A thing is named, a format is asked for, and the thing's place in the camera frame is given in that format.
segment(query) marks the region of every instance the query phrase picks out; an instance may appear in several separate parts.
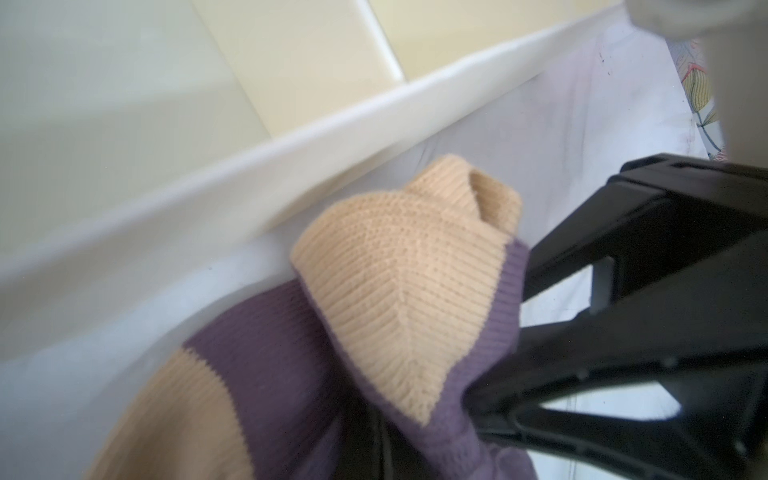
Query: knit texture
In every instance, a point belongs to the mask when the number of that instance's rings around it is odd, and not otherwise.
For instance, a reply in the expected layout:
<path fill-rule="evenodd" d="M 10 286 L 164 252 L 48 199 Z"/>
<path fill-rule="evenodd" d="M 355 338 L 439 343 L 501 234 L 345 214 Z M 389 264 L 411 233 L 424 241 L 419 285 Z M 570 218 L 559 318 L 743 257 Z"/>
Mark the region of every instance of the knit texture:
<path fill-rule="evenodd" d="M 462 409 L 467 386 L 516 344 L 528 249 L 517 194 L 444 157 L 400 192 L 328 209 L 292 254 L 366 398 L 441 478 L 534 478 L 489 448 Z"/>
<path fill-rule="evenodd" d="M 87 478 L 327 480 L 352 393 L 343 365 L 438 477 L 534 478 L 527 454 L 482 443 L 462 408 L 517 343 L 520 207 L 453 156 L 401 191 L 331 207 L 293 250 L 300 278 L 189 338 Z"/>
<path fill-rule="evenodd" d="M 192 336 L 134 400 L 87 478 L 329 478 L 348 391 L 294 280 Z"/>

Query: purple knit fabric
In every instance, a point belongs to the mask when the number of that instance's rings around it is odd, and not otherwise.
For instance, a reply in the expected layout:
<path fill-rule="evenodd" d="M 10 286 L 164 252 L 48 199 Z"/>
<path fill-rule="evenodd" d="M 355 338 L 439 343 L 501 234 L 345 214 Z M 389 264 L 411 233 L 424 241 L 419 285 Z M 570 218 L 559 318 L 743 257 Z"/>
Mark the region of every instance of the purple knit fabric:
<path fill-rule="evenodd" d="M 258 480 L 331 477 L 349 390 L 297 280 L 236 305 L 184 346 L 226 383 Z"/>
<path fill-rule="evenodd" d="M 529 249 L 517 240 L 507 245 L 507 257 L 488 319 L 470 353 L 449 372 L 426 427 L 405 417 L 376 391 L 346 354 L 333 331 L 327 327 L 336 351 L 363 395 L 398 426 L 435 468 L 438 477 L 445 480 L 536 479 L 533 464 L 525 451 L 484 444 L 462 407 L 462 397 L 469 385 L 517 346 L 522 284 L 528 254 Z M 307 296 L 313 302 L 308 290 Z M 322 312 L 316 308 L 320 318 L 328 325 Z"/>

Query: knit sweater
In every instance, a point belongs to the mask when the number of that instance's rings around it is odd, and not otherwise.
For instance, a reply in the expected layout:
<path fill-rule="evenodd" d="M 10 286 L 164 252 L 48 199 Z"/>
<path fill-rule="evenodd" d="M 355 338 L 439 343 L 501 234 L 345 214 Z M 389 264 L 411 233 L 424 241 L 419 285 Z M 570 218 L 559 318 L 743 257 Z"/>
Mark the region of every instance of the knit sweater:
<path fill-rule="evenodd" d="M 87 478 L 326 480 L 355 390 L 438 478 L 535 478 L 527 454 L 481 442 L 462 408 L 517 342 L 520 211 L 455 156 L 401 191 L 331 206 L 293 248 L 299 278 L 189 338 Z"/>

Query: sweater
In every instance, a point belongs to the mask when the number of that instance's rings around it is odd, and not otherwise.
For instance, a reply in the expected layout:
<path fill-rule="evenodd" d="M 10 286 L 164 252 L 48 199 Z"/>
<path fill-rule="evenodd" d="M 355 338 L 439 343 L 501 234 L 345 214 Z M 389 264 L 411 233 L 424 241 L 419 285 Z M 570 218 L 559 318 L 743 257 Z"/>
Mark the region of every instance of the sweater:
<path fill-rule="evenodd" d="M 86 478 L 326 480 L 354 395 L 431 476 L 535 478 L 525 452 L 483 443 L 462 408 L 517 343 L 520 214 L 512 189 L 456 156 L 331 206 L 293 248 L 298 278 L 189 338 Z"/>

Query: clothing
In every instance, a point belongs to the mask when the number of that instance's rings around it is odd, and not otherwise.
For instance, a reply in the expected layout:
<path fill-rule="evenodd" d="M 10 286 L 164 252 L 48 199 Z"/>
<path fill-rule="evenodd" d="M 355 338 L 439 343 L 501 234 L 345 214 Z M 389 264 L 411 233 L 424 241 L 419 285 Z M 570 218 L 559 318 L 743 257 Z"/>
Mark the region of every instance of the clothing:
<path fill-rule="evenodd" d="M 517 343 L 520 211 L 455 156 L 401 191 L 332 206 L 293 249 L 299 279 L 191 337 L 88 477 L 331 478 L 348 374 L 438 478 L 535 478 L 527 454 L 481 442 L 462 408 Z"/>

